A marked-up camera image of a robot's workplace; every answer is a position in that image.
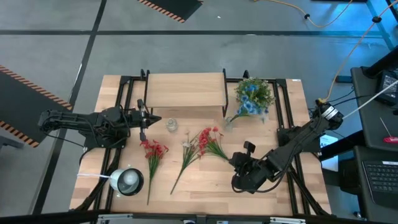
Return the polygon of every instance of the wooden shelf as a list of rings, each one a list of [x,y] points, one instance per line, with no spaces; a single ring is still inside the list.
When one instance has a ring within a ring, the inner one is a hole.
[[[148,74],[148,108],[225,106],[224,73]]]

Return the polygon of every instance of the concrete floor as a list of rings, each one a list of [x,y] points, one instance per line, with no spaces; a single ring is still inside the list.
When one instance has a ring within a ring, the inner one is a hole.
[[[377,13],[384,1],[370,0]],[[332,20],[345,4],[295,2],[318,24]],[[6,35],[2,30],[91,30],[101,0],[0,0],[0,64],[67,100],[88,43],[88,35]],[[184,24],[179,24],[133,0],[106,3],[99,30],[273,30],[360,31],[373,15],[366,4],[353,4],[331,26],[318,29],[302,19],[295,9],[273,2],[250,0],[205,1]],[[393,44],[397,22],[390,11],[381,23]],[[372,31],[379,31],[374,26]],[[84,73],[75,112],[94,110],[103,75],[138,75],[139,70],[157,72],[214,72],[225,68],[228,77],[249,70],[254,77],[302,79],[308,107],[323,97],[331,79],[358,37],[272,35],[98,35]],[[366,38],[342,71],[367,66],[388,53],[380,36]],[[350,84],[336,84],[331,99],[351,91]],[[353,110],[355,101],[339,105],[342,113]],[[358,114],[337,130],[346,136],[361,129]],[[4,130],[0,134],[10,136]],[[328,133],[341,138],[335,133]],[[83,143],[76,132],[67,139]],[[31,212],[39,183],[49,159],[53,139],[38,148],[4,147],[0,152],[0,216]],[[64,143],[55,168],[43,212],[63,212],[78,172],[79,147]],[[351,217],[358,210],[356,197],[328,185],[332,212]],[[150,220],[142,223],[153,223]]]

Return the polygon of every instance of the white flower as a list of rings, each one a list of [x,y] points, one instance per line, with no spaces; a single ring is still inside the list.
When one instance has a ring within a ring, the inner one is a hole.
[[[189,143],[187,143],[187,142],[184,142],[184,143],[182,144],[182,146],[183,146],[183,147],[191,147],[191,144],[189,144]]]

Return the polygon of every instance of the wooden board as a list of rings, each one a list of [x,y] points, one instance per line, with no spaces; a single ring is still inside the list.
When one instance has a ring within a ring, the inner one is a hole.
[[[114,105],[118,80],[120,76],[105,76],[98,97],[96,110]],[[293,118],[296,125],[309,120],[307,105],[300,80],[287,80]],[[137,99],[144,94],[144,82],[134,82],[131,103],[136,106]],[[227,116],[234,115],[238,108],[235,101],[234,88],[236,83],[228,84],[229,106]],[[215,215],[291,215],[289,191],[286,178],[273,191],[266,194],[236,194],[231,189],[233,167],[227,162],[213,156],[205,156],[191,164],[183,173],[174,193],[170,195],[175,179],[182,164],[181,142],[186,139],[185,132],[193,136],[205,127],[223,126],[222,112],[219,107],[195,108],[157,108],[154,114],[163,119],[155,123],[147,131],[149,139],[156,139],[170,148],[164,157],[153,179],[149,205],[146,205],[148,194],[148,165],[144,158],[144,149],[139,146],[139,130],[131,129],[126,148],[123,149],[119,168],[125,169],[128,165],[139,169],[145,178],[143,189],[132,197],[113,197],[112,212],[146,212],[146,213],[205,213]],[[269,119],[263,124],[258,118],[239,118],[233,124],[231,132],[221,131],[223,148],[228,157],[233,152],[244,151],[243,142],[251,141],[257,147],[254,157],[261,157],[269,150],[277,147],[276,129],[278,121],[276,108],[269,108]],[[178,130],[169,133],[165,128],[165,120],[173,117],[177,120]],[[83,159],[81,173],[98,174],[101,170],[104,149],[95,149]],[[328,196],[323,181],[322,169],[319,161],[312,154],[302,153],[302,167],[305,183],[315,199],[326,211],[330,212]],[[70,208],[82,203],[97,183],[97,178],[79,177],[76,180]],[[267,189],[274,183],[267,181],[260,189]],[[103,190],[101,208],[104,207],[108,184]],[[302,211],[298,188],[296,196],[299,211]]]
[[[224,106],[224,74],[149,74],[146,104],[148,108]]]

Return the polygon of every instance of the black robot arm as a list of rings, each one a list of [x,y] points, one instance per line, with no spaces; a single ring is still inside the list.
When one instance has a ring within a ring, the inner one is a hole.
[[[266,181],[281,181],[287,172],[295,155],[303,151],[308,143],[318,138],[327,129],[337,129],[343,122],[343,115],[330,104],[318,105],[318,114],[311,121],[293,130],[293,138],[284,146],[270,150],[260,159],[251,157],[255,145],[245,142],[244,147],[248,152],[235,152],[229,163],[234,166],[236,174],[231,184],[235,192],[268,192],[258,191],[258,188]]]
[[[40,115],[40,130],[48,134],[60,128],[74,129],[86,137],[85,147],[124,148],[130,136],[130,128],[140,128],[140,140],[145,141],[144,129],[162,119],[150,114],[142,102],[137,101],[138,110],[112,107],[100,113],[77,114],[55,110]]]

